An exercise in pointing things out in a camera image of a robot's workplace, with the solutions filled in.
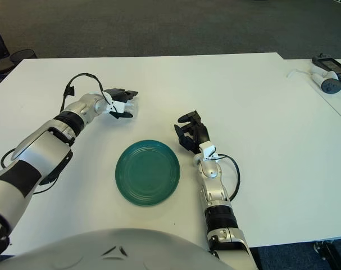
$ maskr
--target black wire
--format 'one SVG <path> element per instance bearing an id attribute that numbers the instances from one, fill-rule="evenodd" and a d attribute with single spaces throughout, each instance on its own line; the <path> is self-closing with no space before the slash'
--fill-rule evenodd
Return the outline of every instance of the black wire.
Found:
<path id="1" fill-rule="evenodd" d="M 229 197 L 229 200 L 232 201 L 236 197 L 236 195 L 238 194 L 239 187 L 240 187 L 240 170 L 239 170 L 239 166 L 238 166 L 237 162 L 235 161 L 235 159 L 233 159 L 231 156 L 224 155 L 224 154 L 218 154 L 218 156 L 222 156 L 222 157 L 219 157 L 219 158 L 216 158 L 216 159 L 212 159 L 212 160 L 219 160 L 219 159 L 228 158 L 228 159 L 230 159 L 233 162 L 233 164 L 235 166 L 235 169 L 237 170 L 237 175 L 238 175 L 237 185 L 235 187 L 235 190 L 234 190 L 233 194 L 231 194 L 231 196 Z"/>
<path id="2" fill-rule="evenodd" d="M 46 188 L 45 190 L 35 192 L 35 193 L 33 193 L 33 195 L 40 194 L 40 193 L 46 192 L 47 190 L 50 190 L 56 184 L 58 178 L 59 178 L 59 176 L 54 180 L 53 184 L 50 187 Z"/>
<path id="3" fill-rule="evenodd" d="M 214 154 L 216 152 L 216 146 L 214 146 L 214 151 L 212 151 L 209 155 L 208 155 L 208 158 L 211 157 L 212 154 Z"/>
<path id="4" fill-rule="evenodd" d="M 73 82 L 74 79 L 76 79 L 76 78 L 78 78 L 78 77 L 80 77 L 80 76 L 87 76 L 87 77 L 90 77 L 90 78 L 96 80 L 96 81 L 98 82 L 98 84 L 99 84 L 99 88 L 100 88 L 100 90 L 101 90 L 101 94 L 103 95 L 105 101 L 106 101 L 109 105 L 111 105 L 111 104 L 109 103 L 109 101 L 107 100 L 107 98 L 105 97 L 104 93 L 103 93 L 103 92 L 104 92 L 104 90 L 103 90 L 103 85 L 102 85 L 102 83 L 100 82 L 100 80 L 99 80 L 95 75 L 93 75 L 93 74 L 90 74 L 90 73 L 79 73 L 78 75 L 75 75 L 73 78 L 71 78 L 70 81 L 68 82 L 67 86 L 65 87 L 65 91 L 64 91 L 64 95 L 63 95 L 63 103 L 62 103 L 62 106 L 61 106 L 61 111 L 64 110 L 65 98 L 67 97 L 66 91 L 67 91 L 68 87 L 70 87 L 70 84 Z"/>
<path id="5" fill-rule="evenodd" d="M 11 153 L 14 152 L 15 148 L 13 148 L 12 150 L 9 150 L 8 152 L 6 152 L 4 154 L 4 156 L 1 158 L 1 166 L 4 169 L 6 166 L 4 165 L 4 159 L 6 159 L 6 157 Z"/>

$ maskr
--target white cable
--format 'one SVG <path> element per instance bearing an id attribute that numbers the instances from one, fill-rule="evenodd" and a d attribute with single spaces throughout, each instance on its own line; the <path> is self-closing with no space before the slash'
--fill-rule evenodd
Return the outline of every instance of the white cable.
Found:
<path id="1" fill-rule="evenodd" d="M 293 69 L 292 71 L 289 72 L 289 74 L 287 75 L 287 78 L 290 78 L 295 72 L 304 73 L 306 75 L 311 76 L 311 74 L 309 72 L 302 71 L 302 70 L 299 70 L 299 69 Z"/>

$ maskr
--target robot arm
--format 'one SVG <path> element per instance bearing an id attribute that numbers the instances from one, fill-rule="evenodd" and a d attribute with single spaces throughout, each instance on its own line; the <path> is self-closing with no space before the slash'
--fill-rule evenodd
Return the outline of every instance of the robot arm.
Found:
<path id="1" fill-rule="evenodd" d="M 15 148 L 11 164 L 0 171 L 0 253 L 35 188 L 54 181 L 68 164 L 73 155 L 70 147 L 84 127 L 104 113 L 133 117 L 131 99 L 137 94 L 123 89 L 85 94 Z"/>
<path id="2" fill-rule="evenodd" d="M 206 218 L 210 252 L 235 269 L 257 269 L 244 233 L 238 227 L 231 198 L 222 184 L 219 157 L 207 128 L 196 111 L 182 116 L 178 122 L 190 122 L 181 128 L 177 125 L 174 127 L 179 143 L 195 153 L 193 163 L 198 168 L 199 195 Z M 186 132 L 193 139 L 185 136 Z"/>

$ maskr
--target teal plate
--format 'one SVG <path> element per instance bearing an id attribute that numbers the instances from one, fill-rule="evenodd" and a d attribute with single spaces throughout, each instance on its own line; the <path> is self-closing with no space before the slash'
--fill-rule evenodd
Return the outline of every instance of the teal plate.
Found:
<path id="1" fill-rule="evenodd" d="M 179 177 L 180 167 L 174 152 L 153 140 L 129 146 L 115 169 L 120 193 L 140 206 L 156 205 L 167 199 L 175 191 Z"/>

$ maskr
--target white table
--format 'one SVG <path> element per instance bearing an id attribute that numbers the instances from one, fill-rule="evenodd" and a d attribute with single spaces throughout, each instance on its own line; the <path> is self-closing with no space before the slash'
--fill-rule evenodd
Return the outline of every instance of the white table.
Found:
<path id="1" fill-rule="evenodd" d="M 217 151 L 240 166 L 233 208 L 250 246 L 341 236 L 341 117 L 306 82 L 287 79 L 278 54 L 23 61 L 0 85 L 0 158 L 57 115 L 66 83 L 81 72 L 105 88 L 139 91 L 139 114 L 102 115 L 84 129 L 56 185 L 32 198 L 5 254 L 116 227 L 165 231 L 206 248 L 193 155 L 173 128 L 194 109 Z M 68 103 L 98 91 L 89 78 L 74 84 Z M 174 194 L 147 208 L 126 201 L 114 177 L 121 153 L 144 139 L 167 144 L 181 166 Z M 221 166 L 231 193 L 233 167 Z"/>
<path id="2" fill-rule="evenodd" d="M 296 60 L 284 60 L 285 72 L 298 69 L 309 72 L 313 65 L 311 60 L 296 59 Z M 341 90 L 336 94 L 324 93 L 320 87 L 310 78 L 310 76 L 302 73 L 294 73 L 292 79 L 304 79 L 333 109 L 341 115 Z"/>

